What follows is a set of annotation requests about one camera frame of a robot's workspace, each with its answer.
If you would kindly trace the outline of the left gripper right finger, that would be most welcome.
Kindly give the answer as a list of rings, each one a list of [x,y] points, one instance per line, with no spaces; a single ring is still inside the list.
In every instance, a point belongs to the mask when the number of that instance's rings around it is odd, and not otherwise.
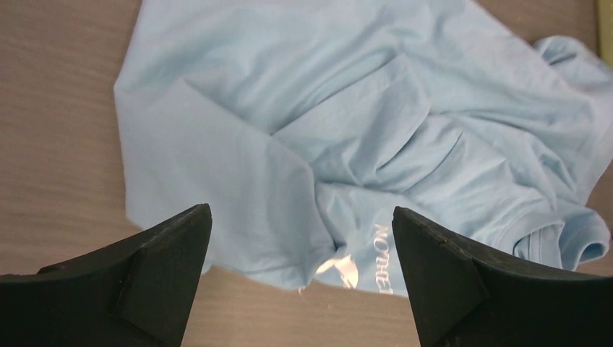
[[[612,279],[522,260],[397,207],[422,346],[610,346]]]

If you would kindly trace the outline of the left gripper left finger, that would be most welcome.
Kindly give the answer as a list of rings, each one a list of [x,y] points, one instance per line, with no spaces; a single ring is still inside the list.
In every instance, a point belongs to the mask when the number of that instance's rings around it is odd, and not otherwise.
[[[1,277],[3,346],[180,346],[212,228],[198,204],[93,252]]]

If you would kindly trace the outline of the light blue printed t-shirt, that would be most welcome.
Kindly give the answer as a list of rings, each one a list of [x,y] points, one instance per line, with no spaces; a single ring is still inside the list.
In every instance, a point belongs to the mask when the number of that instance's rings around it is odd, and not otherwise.
[[[114,96],[128,219],[207,203],[206,267],[405,296],[397,206],[564,270],[609,249],[611,69],[475,1],[144,1]]]

